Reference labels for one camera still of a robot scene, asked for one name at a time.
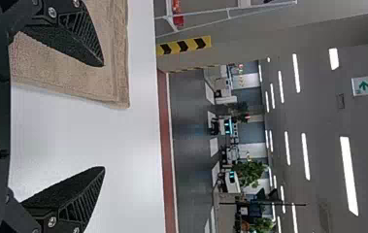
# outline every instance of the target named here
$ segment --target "gray floor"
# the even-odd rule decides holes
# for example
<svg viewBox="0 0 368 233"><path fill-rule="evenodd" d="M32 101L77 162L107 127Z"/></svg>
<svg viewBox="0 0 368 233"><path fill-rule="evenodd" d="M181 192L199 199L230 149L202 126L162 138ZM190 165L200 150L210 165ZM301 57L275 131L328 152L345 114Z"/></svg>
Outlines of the gray floor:
<svg viewBox="0 0 368 233"><path fill-rule="evenodd" d="M328 50L298 54L299 94L295 91L291 54L273 57L271 63L262 62L263 90L269 92L270 83L275 88L276 109L266 115L266 128L274 134L273 173L278 185L284 185L287 202L309 203L297 210L299 232L368 232L368 97L351 96L351 78L368 75L368 46L339 49L341 67L335 71L331 71ZM278 70L283 72L284 104ZM337 94L344 94L345 109L337 108ZM285 130L291 166L286 165ZM304 176L303 132L307 134L310 181ZM359 216L348 208L340 136L351 138ZM291 209L287 208L285 215L277 209L277 214L283 220L283 232L293 232Z"/></svg>
<svg viewBox="0 0 368 233"><path fill-rule="evenodd" d="M170 75L169 84L179 229L201 233L211 217L218 161L217 154L211 157L208 130L208 111L215 106L206 99L202 70Z"/></svg>

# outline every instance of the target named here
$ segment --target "fluorescent light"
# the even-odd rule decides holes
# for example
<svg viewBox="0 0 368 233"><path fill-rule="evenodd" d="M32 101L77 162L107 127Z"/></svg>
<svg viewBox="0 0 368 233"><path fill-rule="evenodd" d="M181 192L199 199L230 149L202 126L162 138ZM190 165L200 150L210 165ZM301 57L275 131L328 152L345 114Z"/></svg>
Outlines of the fluorescent light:
<svg viewBox="0 0 368 233"><path fill-rule="evenodd" d="M281 218L278 216L278 233L283 233L282 227L281 227Z"/></svg>
<svg viewBox="0 0 368 233"><path fill-rule="evenodd" d="M268 98L268 91L265 91L265 98L266 98L266 113L269 114L269 98Z"/></svg>
<svg viewBox="0 0 368 233"><path fill-rule="evenodd" d="M272 141L272 130L269 130L269 142L271 145L271 152L274 151L274 141Z"/></svg>
<svg viewBox="0 0 368 233"><path fill-rule="evenodd" d="M298 233L298 220L296 219L296 208L292 203L292 220L293 220L293 231L294 233Z"/></svg>
<svg viewBox="0 0 368 233"><path fill-rule="evenodd" d="M283 201L283 203L285 202L284 187L282 185L281 185L281 200ZM284 214L286 213L285 205L283 205L283 212L284 212Z"/></svg>
<svg viewBox="0 0 368 233"><path fill-rule="evenodd" d="M276 221L277 218L275 217L275 203L272 203L272 221Z"/></svg>
<svg viewBox="0 0 368 233"><path fill-rule="evenodd" d="M281 71L278 71L278 80L280 82L281 103L284 103L283 73Z"/></svg>
<svg viewBox="0 0 368 233"><path fill-rule="evenodd" d="M266 149L269 149L269 138L268 138L268 130L265 129L265 143L266 143Z"/></svg>
<svg viewBox="0 0 368 233"><path fill-rule="evenodd" d="M273 181L272 181L272 169L270 167L268 167L268 173L269 173L269 185L272 186L273 185Z"/></svg>
<svg viewBox="0 0 368 233"><path fill-rule="evenodd" d="M329 61L331 62L331 69L336 70L339 67L338 49L329 50Z"/></svg>
<svg viewBox="0 0 368 233"><path fill-rule="evenodd" d="M277 188L277 176L274 175L274 188Z"/></svg>
<svg viewBox="0 0 368 233"><path fill-rule="evenodd" d="M290 151L289 151L289 136L287 135L287 131L284 133L285 135L285 150L286 150L286 163L290 166Z"/></svg>
<svg viewBox="0 0 368 233"><path fill-rule="evenodd" d="M341 153L344 161L345 184L347 187L348 206L350 211L358 216L358 202L356 199L355 178L353 176L350 138L340 137Z"/></svg>
<svg viewBox="0 0 368 233"><path fill-rule="evenodd" d="M260 66L260 64L258 65L258 71L259 71L259 80L262 83L262 67Z"/></svg>
<svg viewBox="0 0 368 233"><path fill-rule="evenodd" d="M310 162L308 159L308 147L307 147L307 135L305 133L301 134L302 139L302 151L304 153L304 165L305 165L305 178L310 181L311 180L311 172L310 172Z"/></svg>
<svg viewBox="0 0 368 233"><path fill-rule="evenodd" d="M299 80L298 56L296 55L296 53L292 55L292 61L293 61L293 72L295 74L296 93L299 93L301 92L301 82Z"/></svg>
<svg viewBox="0 0 368 233"><path fill-rule="evenodd" d="M272 83L271 83L271 98L272 98L272 108L275 109L274 85Z"/></svg>

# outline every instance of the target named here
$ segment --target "wall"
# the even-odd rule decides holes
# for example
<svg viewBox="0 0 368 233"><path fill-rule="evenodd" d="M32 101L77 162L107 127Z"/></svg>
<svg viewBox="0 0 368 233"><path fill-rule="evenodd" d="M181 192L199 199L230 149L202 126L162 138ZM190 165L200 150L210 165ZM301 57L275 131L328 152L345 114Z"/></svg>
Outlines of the wall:
<svg viewBox="0 0 368 233"><path fill-rule="evenodd" d="M153 5L128 3L128 110L27 85L12 88L9 187L17 200L89 167L106 167L85 233L165 232Z"/></svg>
<svg viewBox="0 0 368 233"><path fill-rule="evenodd" d="M368 44L368 1L306 0L301 7L264 16L245 17L188 31L162 41L212 35L213 47L197 52L158 57L162 70L251 61L282 52L308 48L350 47Z"/></svg>

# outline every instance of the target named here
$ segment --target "beige rug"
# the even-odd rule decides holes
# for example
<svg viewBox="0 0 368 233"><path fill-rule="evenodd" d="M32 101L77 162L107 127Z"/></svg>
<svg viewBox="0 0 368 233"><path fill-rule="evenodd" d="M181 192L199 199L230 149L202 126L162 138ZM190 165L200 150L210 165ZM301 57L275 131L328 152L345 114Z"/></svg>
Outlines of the beige rug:
<svg viewBox="0 0 368 233"><path fill-rule="evenodd" d="M12 79L110 107L128 108L127 0L84 2L98 33L105 66L87 66L18 33L10 45Z"/></svg>

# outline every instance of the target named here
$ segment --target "potted plant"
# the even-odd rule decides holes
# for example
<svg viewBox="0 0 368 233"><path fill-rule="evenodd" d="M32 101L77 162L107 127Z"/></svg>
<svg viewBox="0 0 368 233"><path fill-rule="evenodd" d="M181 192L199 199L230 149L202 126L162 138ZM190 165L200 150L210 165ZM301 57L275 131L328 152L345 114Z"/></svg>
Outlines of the potted plant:
<svg viewBox="0 0 368 233"><path fill-rule="evenodd" d="M270 233L275 224L272 219L267 217L256 218L253 224L250 225L250 232Z"/></svg>
<svg viewBox="0 0 368 233"><path fill-rule="evenodd" d="M252 187L258 187L258 180L261 178L265 169L266 165L262 164L261 162L254 161L237 163L233 166L233 170L238 175L238 180L241 187L246 187L249 185Z"/></svg>

